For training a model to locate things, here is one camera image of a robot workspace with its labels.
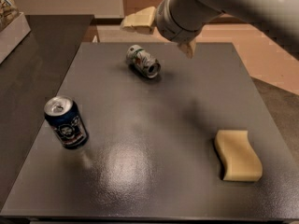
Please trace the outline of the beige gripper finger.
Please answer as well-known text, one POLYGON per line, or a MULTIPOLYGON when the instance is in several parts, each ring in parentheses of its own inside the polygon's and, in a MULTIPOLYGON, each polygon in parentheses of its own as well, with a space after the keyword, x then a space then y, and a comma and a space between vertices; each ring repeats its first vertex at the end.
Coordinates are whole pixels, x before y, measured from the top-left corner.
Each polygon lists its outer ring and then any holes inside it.
POLYGON ((121 29, 128 32, 150 34, 155 27, 156 7, 147 7, 126 16, 121 22, 121 29))
POLYGON ((188 43, 178 44, 178 48, 186 55, 188 59, 191 59, 195 53, 196 39, 193 39, 188 43))

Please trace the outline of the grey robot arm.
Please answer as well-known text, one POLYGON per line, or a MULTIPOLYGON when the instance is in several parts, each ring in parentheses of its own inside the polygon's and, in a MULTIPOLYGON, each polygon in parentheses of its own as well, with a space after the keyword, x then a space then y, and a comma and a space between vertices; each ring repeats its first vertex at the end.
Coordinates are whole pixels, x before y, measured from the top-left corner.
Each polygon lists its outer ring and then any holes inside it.
POLYGON ((223 14, 254 26, 299 59, 299 0, 163 0, 126 16, 121 28, 155 28, 191 58, 203 27, 223 14))

